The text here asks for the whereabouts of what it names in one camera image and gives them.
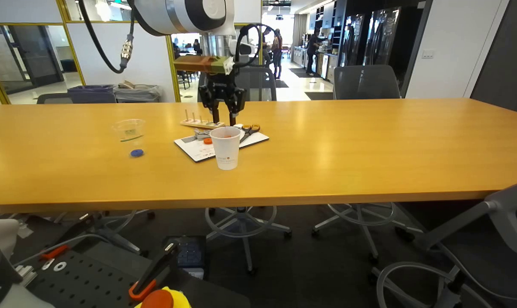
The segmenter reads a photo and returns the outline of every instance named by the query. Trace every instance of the wooden table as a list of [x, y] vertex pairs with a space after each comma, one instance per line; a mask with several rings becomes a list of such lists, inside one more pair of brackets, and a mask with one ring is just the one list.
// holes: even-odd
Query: wooden table
[[[517, 183], [517, 112], [478, 100], [250, 102], [238, 119], [270, 140], [234, 171], [173, 143], [192, 135], [185, 107], [0, 106], [0, 212], [464, 200]], [[111, 130], [123, 118], [145, 119], [140, 159]]]

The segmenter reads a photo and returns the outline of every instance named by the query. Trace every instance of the clear plastic cup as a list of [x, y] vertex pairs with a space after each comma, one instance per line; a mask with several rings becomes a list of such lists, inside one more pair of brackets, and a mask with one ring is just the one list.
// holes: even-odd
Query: clear plastic cup
[[144, 119], [127, 118], [115, 123], [113, 130], [121, 143], [123, 155], [140, 157], [144, 155]]
[[219, 169], [234, 169], [240, 155], [240, 128], [217, 126], [209, 131]]

